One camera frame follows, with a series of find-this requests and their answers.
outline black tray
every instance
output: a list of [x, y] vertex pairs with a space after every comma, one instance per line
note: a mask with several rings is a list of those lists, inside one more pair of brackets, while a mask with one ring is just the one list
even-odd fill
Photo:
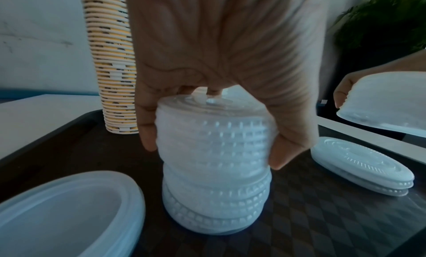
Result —
[[228, 236], [190, 232], [175, 223], [161, 199], [162, 161], [137, 135], [109, 133], [101, 111], [88, 113], [0, 160], [0, 202], [64, 176], [114, 170], [141, 187], [146, 219], [132, 256], [424, 256], [425, 166], [336, 131], [331, 136], [400, 161], [416, 176], [401, 198], [358, 187], [317, 165], [309, 151], [273, 172], [259, 219]]

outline green plant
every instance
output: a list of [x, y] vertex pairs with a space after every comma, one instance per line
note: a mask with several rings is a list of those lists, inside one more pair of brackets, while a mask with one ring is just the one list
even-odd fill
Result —
[[343, 51], [391, 36], [401, 37], [413, 50], [426, 47], [426, 0], [363, 0], [342, 13], [335, 25], [343, 20], [335, 35]]

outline white table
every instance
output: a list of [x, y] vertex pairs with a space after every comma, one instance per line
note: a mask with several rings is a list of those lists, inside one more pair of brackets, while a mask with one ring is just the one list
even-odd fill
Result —
[[[101, 108], [98, 96], [42, 95], [2, 103], [0, 104], [0, 158], [87, 112]], [[321, 117], [318, 117], [318, 124], [426, 163], [425, 148]]]

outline stack of white plastic lids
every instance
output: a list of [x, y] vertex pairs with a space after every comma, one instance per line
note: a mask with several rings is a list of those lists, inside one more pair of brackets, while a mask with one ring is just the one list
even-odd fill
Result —
[[128, 257], [144, 219], [143, 195], [130, 177], [72, 175], [0, 204], [0, 256]]
[[331, 172], [381, 194], [404, 196], [413, 186], [414, 175], [403, 164], [349, 141], [321, 137], [311, 155]]
[[227, 234], [258, 218], [277, 134], [264, 106], [178, 95], [160, 100], [155, 123], [165, 162], [163, 203], [174, 220], [195, 232]]
[[137, 133], [136, 63], [126, 0], [82, 1], [106, 128], [116, 134]]
[[360, 79], [337, 115], [365, 126], [426, 137], [426, 73], [386, 72]]

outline translucent plastic container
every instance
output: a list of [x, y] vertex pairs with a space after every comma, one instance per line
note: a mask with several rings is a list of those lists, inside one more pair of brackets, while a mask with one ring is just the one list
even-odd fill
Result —
[[414, 184], [413, 173], [403, 164], [352, 142], [321, 137], [311, 155], [330, 171], [383, 194], [402, 196]]
[[277, 134], [266, 108], [232, 96], [179, 95], [161, 99], [156, 115], [169, 214], [200, 233], [252, 224], [269, 195]]
[[426, 73], [387, 72], [360, 79], [337, 115], [353, 123], [426, 137]]
[[0, 204], [0, 256], [127, 257], [144, 219], [143, 195], [124, 174], [61, 178]]

